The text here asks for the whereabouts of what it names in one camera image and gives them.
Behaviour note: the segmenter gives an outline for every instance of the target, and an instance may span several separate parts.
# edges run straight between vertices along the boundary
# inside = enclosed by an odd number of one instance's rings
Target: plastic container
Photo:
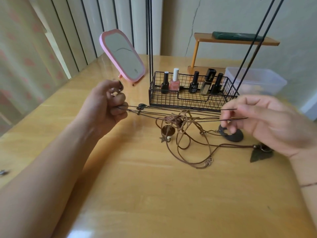
[[[233,82],[238,70],[239,68],[226,68],[225,76]],[[238,87],[245,70],[246,68],[241,69],[234,83],[235,88]],[[240,95],[276,95],[286,84],[287,81],[284,78],[270,69],[250,68],[239,87],[238,93]]]

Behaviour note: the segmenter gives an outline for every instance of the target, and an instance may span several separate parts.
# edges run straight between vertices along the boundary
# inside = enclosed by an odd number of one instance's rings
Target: green object on shelf
[[[253,41],[256,35],[251,33],[213,32],[212,36],[219,40]],[[256,37],[256,41],[261,41],[261,39],[262,36]]]

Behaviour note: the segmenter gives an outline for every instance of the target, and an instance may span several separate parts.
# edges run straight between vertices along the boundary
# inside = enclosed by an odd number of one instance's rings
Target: gray wall
[[[192,56],[195,32],[255,33],[270,2],[164,0],[161,54]],[[261,47],[252,67],[269,68],[285,78],[288,85],[279,96],[300,107],[317,91],[317,0],[285,0],[268,36],[281,44]],[[247,50],[247,45],[200,43],[197,57],[243,59]]]

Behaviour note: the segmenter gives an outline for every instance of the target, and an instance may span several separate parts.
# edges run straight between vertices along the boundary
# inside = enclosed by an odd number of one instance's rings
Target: wire basket
[[[169,80],[172,80],[173,73],[169,73]],[[202,82],[198,82],[198,91],[189,93],[189,85],[193,76],[187,74],[179,74],[180,81],[179,91],[169,90],[167,94],[161,92],[161,84],[164,80],[164,72],[155,72],[149,89],[150,106],[184,108],[195,110],[220,111],[222,106],[228,101],[236,98],[239,94],[228,77],[223,77],[221,81],[221,89],[218,94],[200,95]],[[199,80],[204,80],[204,76],[199,76]]]

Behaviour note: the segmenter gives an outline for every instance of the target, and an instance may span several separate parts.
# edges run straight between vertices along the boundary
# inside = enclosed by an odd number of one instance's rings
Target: small wooden stand
[[[195,61],[196,61],[196,56],[197,56],[197,51],[198,51],[198,46],[199,42],[215,42],[215,43],[231,43],[231,44],[251,44],[251,41],[236,41],[236,40],[220,40],[220,39],[215,39],[212,36],[212,33],[194,33],[194,37],[196,40],[195,44],[195,49],[194,49],[194,54],[193,54],[193,60],[192,64],[188,66],[187,71],[188,74],[194,75],[195,71],[199,71],[200,75],[205,75],[208,68],[214,68],[217,70],[217,72],[220,73],[225,73],[225,68],[217,68],[217,67],[195,67]],[[266,37],[264,39],[264,42],[262,43],[263,46],[278,46],[280,44],[279,41],[276,41],[270,37]]]

